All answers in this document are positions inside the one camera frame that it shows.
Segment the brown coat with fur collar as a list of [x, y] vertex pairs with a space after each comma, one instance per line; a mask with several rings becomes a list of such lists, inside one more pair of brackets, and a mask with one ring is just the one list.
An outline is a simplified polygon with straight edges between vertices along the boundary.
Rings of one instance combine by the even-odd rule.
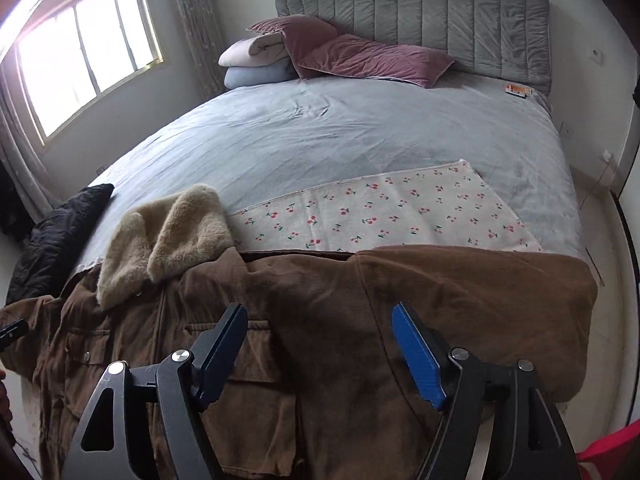
[[[2, 361], [35, 386], [42, 471], [64, 479], [82, 413], [111, 363], [162, 362], [240, 304], [245, 339], [201, 414], [221, 479], [420, 479], [442, 413], [421, 398], [395, 339], [396, 304], [484, 362], [532, 362], [558, 408], [584, 382], [596, 297], [582, 260], [543, 252], [244, 254], [215, 191], [197, 184], [128, 211], [103, 261], [60, 296], [5, 306], [1, 327], [24, 318], [29, 330]], [[177, 479], [157, 404], [146, 419], [157, 479]]]

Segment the black quilted jacket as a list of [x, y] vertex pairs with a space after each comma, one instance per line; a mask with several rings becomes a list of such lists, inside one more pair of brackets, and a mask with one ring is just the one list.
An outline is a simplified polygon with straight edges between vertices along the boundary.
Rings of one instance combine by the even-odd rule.
[[7, 306], [28, 298], [60, 296], [114, 188], [111, 183], [87, 186], [34, 226], [14, 266]]

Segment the red plastic stool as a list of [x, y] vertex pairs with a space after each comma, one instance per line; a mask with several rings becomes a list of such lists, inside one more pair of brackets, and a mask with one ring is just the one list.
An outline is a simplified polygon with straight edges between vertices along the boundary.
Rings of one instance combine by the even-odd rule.
[[591, 443], [576, 454], [580, 475], [588, 480], [639, 478], [639, 425], [631, 425]]

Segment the left side light curtain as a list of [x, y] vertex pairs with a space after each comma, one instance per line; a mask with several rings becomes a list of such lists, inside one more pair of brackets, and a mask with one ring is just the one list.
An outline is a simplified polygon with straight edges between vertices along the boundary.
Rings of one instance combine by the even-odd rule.
[[35, 223], [60, 203], [60, 190], [28, 140], [1, 69], [1, 161]]

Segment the cherry print white cloth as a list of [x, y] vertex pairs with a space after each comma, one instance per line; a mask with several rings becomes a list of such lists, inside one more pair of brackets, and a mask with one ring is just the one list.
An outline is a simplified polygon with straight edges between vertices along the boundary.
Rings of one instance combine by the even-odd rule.
[[541, 250], [464, 159], [307, 188], [235, 211], [229, 226], [241, 252], [358, 252], [396, 245]]

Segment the grey blue bed sheet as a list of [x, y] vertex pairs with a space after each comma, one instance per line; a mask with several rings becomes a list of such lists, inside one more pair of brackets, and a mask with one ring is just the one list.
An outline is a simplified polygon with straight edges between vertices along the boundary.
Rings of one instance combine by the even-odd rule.
[[228, 211], [326, 182], [464, 159], [544, 249], [584, 255], [570, 167], [546, 98], [456, 72], [431, 89], [318, 77], [228, 91], [151, 134], [100, 175], [114, 193], [78, 260], [95, 264], [122, 215], [195, 183]]

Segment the small orange white packet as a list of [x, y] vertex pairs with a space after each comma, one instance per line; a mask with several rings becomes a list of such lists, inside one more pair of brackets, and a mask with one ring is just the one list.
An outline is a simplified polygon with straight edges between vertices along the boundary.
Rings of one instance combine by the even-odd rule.
[[519, 84], [507, 84], [506, 88], [504, 88], [504, 92], [510, 94], [510, 96], [527, 99], [532, 94], [533, 90], [526, 86], [520, 86]]

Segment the folded light blue blanket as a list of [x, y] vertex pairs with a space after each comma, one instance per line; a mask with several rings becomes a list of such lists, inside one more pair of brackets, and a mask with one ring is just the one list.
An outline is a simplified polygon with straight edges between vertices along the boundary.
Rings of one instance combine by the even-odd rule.
[[233, 90], [242, 87], [278, 84], [297, 79], [298, 73], [288, 58], [266, 66], [229, 67], [224, 75], [224, 86]]

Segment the grey quilted headboard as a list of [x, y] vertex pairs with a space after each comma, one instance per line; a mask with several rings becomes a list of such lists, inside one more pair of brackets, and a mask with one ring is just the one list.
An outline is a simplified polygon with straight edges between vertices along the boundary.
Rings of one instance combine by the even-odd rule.
[[382, 44], [441, 50], [462, 72], [551, 90], [549, 0], [276, 0], [276, 10]]

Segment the grey patterned curtain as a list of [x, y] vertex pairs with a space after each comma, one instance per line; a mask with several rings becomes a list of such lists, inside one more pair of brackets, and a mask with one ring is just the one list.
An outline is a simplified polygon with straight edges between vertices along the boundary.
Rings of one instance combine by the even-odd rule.
[[224, 71], [218, 64], [224, 50], [213, 0], [175, 0], [188, 46], [198, 91], [204, 101], [219, 96], [224, 86]]

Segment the pink velvet pillow front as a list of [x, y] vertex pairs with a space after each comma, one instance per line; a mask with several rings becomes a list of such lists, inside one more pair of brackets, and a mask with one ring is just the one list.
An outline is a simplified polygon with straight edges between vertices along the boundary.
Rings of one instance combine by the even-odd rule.
[[344, 78], [406, 82], [431, 89], [454, 65], [444, 51], [408, 44], [380, 44], [352, 35], [341, 35], [315, 48], [299, 66], [313, 73]]

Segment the pink velvet pillow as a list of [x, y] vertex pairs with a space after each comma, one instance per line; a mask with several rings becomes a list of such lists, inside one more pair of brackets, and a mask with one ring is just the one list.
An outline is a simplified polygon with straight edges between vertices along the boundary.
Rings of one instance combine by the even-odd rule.
[[300, 79], [310, 79], [317, 76], [313, 70], [307, 70], [300, 65], [303, 58], [322, 44], [335, 39], [338, 30], [316, 16], [295, 14], [270, 18], [250, 26], [250, 32], [274, 34], [280, 32], [283, 44], [288, 51], [293, 67]]
[[431, 89], [454, 65], [444, 51], [408, 44], [380, 44], [352, 35], [341, 35], [315, 48], [299, 66], [313, 73], [344, 78], [406, 82]]

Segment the pink velvet pillow back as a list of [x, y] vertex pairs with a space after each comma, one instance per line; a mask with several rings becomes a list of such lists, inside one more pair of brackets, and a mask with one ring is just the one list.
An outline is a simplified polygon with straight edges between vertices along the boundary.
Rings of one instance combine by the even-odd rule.
[[300, 79], [310, 79], [317, 76], [313, 70], [307, 70], [300, 65], [303, 58], [322, 44], [335, 39], [338, 30], [316, 16], [295, 14], [270, 18], [250, 26], [250, 32], [274, 34], [280, 32], [283, 44], [288, 51], [293, 67]]

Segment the window with yellow frame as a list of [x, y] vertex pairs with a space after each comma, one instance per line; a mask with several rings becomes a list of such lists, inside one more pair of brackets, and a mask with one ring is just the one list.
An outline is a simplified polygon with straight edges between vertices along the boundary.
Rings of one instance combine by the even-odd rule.
[[41, 144], [164, 62], [146, 0], [70, 0], [21, 34], [15, 57]]

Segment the white wall socket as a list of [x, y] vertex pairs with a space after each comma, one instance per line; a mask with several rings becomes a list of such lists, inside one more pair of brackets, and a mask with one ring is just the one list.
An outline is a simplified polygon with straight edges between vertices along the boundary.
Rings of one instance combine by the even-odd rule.
[[603, 63], [603, 54], [599, 49], [591, 49], [589, 52], [589, 58], [591, 61], [599, 65]]

